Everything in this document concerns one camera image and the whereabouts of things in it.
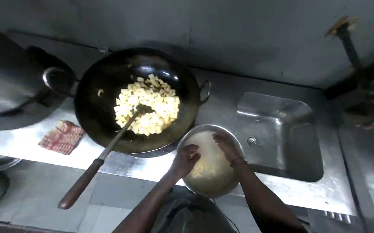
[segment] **pot handle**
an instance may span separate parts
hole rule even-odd
[[[201,91],[203,90],[203,88],[205,87],[206,83],[207,83],[208,86],[209,86],[209,90],[207,91],[207,95],[206,95],[206,97],[204,98],[204,100],[200,100],[200,105],[206,103],[206,102],[209,100],[209,98],[210,98],[211,82],[210,82],[209,80],[204,81],[203,84],[200,86],[200,93],[201,93]]]
[[[58,68],[58,67],[49,67],[45,69],[42,75],[43,82],[47,87],[54,90],[55,92],[59,94],[63,94],[69,97],[74,98],[75,95],[71,94],[70,92],[66,92],[63,90],[60,90],[58,87],[56,87],[56,84],[66,84],[70,83],[70,86],[73,86],[73,83],[79,82],[79,80],[76,78],[75,74],[70,71],[66,71],[64,69]]]

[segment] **diced potato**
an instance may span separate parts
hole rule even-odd
[[[178,116],[179,97],[175,90],[153,74],[148,79],[137,78],[138,82],[128,84],[127,89],[121,89],[119,98],[116,99],[115,120],[123,127],[128,119],[137,110],[138,104],[150,106],[154,112],[138,116],[128,128],[136,134],[160,134],[164,127],[171,124]]]

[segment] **bracelet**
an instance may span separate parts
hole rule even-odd
[[[230,167],[233,167],[233,165],[238,164],[238,162],[236,162],[237,160],[239,160],[239,163],[241,163],[242,160],[243,160],[244,163],[247,163],[247,161],[244,158],[238,157],[238,158],[235,158],[234,160],[232,160],[232,162],[230,163]]]

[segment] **gray wall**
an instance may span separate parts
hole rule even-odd
[[[152,46],[194,66],[326,88],[352,71],[341,42],[324,38],[340,17],[374,61],[374,0],[0,0],[0,29],[92,46]]]

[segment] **checkered cloth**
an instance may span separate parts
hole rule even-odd
[[[70,121],[59,121],[56,127],[47,133],[39,142],[39,146],[64,155],[70,153],[79,144],[85,131]]]

